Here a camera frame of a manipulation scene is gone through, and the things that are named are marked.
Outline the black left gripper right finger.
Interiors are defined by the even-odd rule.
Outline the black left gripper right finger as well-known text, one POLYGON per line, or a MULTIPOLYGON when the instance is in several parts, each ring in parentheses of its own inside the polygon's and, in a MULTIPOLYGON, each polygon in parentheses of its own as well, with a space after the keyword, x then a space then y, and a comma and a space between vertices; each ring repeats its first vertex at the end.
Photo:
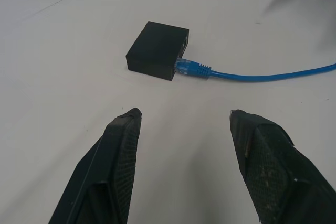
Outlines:
POLYGON ((233 110, 230 131, 261 223, 335 223, 335 190, 280 125, 233 110))

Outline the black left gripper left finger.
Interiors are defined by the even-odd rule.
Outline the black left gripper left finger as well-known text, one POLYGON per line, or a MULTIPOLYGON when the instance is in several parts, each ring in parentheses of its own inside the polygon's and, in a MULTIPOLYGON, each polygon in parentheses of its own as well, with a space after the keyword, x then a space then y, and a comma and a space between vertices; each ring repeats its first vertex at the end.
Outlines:
POLYGON ((110 122, 78 162, 50 223, 127 223, 142 113, 110 122))

